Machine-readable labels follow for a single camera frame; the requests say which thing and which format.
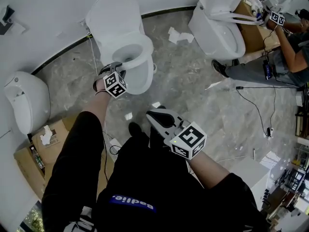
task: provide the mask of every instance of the toilet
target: toilet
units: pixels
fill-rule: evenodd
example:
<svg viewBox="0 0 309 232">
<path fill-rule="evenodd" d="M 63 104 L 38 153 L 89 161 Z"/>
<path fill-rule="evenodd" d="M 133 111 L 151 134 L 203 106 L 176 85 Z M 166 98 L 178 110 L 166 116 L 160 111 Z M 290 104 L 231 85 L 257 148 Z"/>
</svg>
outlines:
<svg viewBox="0 0 309 232">
<path fill-rule="evenodd" d="M 145 35 L 136 0 L 98 0 L 86 16 L 102 64 L 123 63 L 127 92 L 142 94 L 153 79 L 154 46 Z"/>
<path fill-rule="evenodd" d="M 229 60 L 245 54 L 245 42 L 236 23 L 259 25 L 260 22 L 254 17 L 231 12 L 235 11 L 240 1 L 198 1 L 189 28 L 207 58 Z"/>
<path fill-rule="evenodd" d="M 40 129 L 50 116 L 50 99 L 47 85 L 38 77 L 26 72 L 10 75 L 4 86 L 19 130 L 27 135 Z"/>
</svg>

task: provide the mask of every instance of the blue logo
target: blue logo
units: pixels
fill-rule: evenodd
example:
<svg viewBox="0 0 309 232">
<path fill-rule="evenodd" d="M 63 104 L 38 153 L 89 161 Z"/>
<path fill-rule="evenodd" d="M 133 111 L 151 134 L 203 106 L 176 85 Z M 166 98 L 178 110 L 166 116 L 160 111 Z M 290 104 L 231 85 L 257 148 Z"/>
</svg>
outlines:
<svg viewBox="0 0 309 232">
<path fill-rule="evenodd" d="M 126 197 L 123 195 L 113 195 L 112 198 L 110 199 L 110 203 L 131 205 L 155 212 L 155 207 L 153 207 L 151 204 L 139 201 L 134 198 Z"/>
</svg>

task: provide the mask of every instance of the toilet paper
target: toilet paper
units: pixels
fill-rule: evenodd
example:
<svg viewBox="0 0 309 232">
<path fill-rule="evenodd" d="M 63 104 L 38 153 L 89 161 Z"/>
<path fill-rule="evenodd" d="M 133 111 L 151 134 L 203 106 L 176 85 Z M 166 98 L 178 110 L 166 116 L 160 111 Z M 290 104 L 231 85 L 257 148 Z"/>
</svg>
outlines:
<svg viewBox="0 0 309 232">
<path fill-rule="evenodd" d="M 194 36 L 191 33 L 179 33 L 175 28 L 170 27 L 169 29 L 169 41 L 177 44 L 177 41 L 187 40 L 191 43 L 194 39 Z"/>
<path fill-rule="evenodd" d="M 40 136 L 43 145 L 50 144 L 50 138 L 52 137 L 53 133 L 50 130 L 49 126 L 44 126 L 45 134 Z"/>
</svg>

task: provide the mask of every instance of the black shoe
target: black shoe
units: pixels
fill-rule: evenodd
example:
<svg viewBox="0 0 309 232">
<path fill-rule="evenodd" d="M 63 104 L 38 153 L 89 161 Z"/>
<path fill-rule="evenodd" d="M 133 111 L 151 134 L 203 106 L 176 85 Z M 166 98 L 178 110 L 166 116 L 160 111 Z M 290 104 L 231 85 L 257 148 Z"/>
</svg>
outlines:
<svg viewBox="0 0 309 232">
<path fill-rule="evenodd" d="M 221 74 L 222 77 L 228 78 L 228 75 L 225 73 L 226 67 L 225 67 L 224 65 L 222 65 L 221 63 L 219 63 L 217 60 L 213 60 L 213 61 L 211 62 L 211 65 L 213 66 L 213 68 L 215 69 L 215 71 L 217 71 L 218 73 Z"/>
<path fill-rule="evenodd" d="M 131 122 L 129 124 L 129 133 L 132 137 L 136 137 L 136 136 L 140 135 L 141 134 L 140 126 L 135 122 Z"/>
<path fill-rule="evenodd" d="M 238 58 L 232 60 L 232 66 L 236 66 L 236 65 L 239 65 L 239 60 L 238 60 Z"/>
</svg>

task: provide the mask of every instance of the gray marble floor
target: gray marble floor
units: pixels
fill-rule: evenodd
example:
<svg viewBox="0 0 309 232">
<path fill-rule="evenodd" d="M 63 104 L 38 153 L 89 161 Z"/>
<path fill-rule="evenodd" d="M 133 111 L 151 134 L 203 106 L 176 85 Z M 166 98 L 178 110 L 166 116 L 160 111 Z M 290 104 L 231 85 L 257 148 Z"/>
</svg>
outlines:
<svg viewBox="0 0 309 232">
<path fill-rule="evenodd" d="M 272 117 L 273 138 L 264 137 L 256 108 L 244 100 L 235 90 L 236 86 L 254 86 L 223 79 L 211 66 L 211 61 L 194 40 L 168 41 L 168 30 L 174 27 L 179 32 L 190 32 L 187 24 L 192 11 L 176 12 L 146 18 L 143 20 L 146 35 L 154 43 L 153 60 L 157 73 L 151 87 L 145 93 L 134 96 L 125 94 L 112 99 L 108 108 L 107 133 L 124 143 L 129 138 L 127 126 L 130 121 L 138 122 L 149 132 L 150 125 L 145 112 L 155 102 L 160 102 L 189 121 L 195 121 L 207 133 L 204 151 L 223 166 L 230 168 L 242 158 L 228 158 L 253 155 L 261 160 L 269 151 L 280 158 L 292 158 L 295 145 L 295 90 L 276 90 L 276 111 Z M 93 40 L 98 67 L 99 51 Z M 79 112 L 93 97 L 91 89 L 95 77 L 90 42 L 84 42 L 63 54 L 41 70 L 37 76 L 50 89 L 51 119 L 56 120 Z M 211 84 L 220 84 L 207 89 Z M 274 111 L 274 89 L 245 89 L 240 91 L 259 107 L 265 129 Z M 125 115 L 132 113 L 131 120 Z"/>
</svg>

